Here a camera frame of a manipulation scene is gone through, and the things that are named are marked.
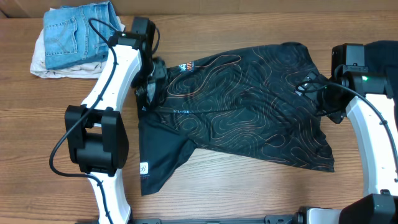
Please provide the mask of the black patterned sports jersey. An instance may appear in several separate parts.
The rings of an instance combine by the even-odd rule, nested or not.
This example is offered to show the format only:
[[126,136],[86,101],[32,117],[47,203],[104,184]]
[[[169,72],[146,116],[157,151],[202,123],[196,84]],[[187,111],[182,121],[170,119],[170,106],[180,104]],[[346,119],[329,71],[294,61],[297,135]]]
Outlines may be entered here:
[[316,75],[297,42],[230,50],[167,68],[136,88],[141,193],[157,193],[196,149],[331,172],[315,103],[295,86]]

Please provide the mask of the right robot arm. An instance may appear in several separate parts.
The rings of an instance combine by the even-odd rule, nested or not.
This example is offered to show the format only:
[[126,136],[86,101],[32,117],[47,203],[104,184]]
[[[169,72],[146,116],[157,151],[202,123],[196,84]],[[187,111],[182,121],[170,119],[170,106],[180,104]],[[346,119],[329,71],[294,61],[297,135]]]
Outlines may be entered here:
[[364,197],[338,210],[300,207],[292,223],[397,223],[397,41],[333,47],[331,77],[309,74],[295,87],[356,135]]

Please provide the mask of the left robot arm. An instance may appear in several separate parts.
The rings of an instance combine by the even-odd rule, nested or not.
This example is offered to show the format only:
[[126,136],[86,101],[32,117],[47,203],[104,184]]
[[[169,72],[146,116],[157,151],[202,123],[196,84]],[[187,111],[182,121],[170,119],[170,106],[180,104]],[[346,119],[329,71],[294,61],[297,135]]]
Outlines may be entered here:
[[66,133],[70,159],[77,177],[87,178],[99,210],[98,223],[131,223],[132,211],[124,193],[122,168],[129,141],[121,117],[131,87],[164,71],[152,58],[160,33],[148,18],[136,17],[130,32],[114,31],[104,39],[109,47],[105,67],[80,106],[68,106]]

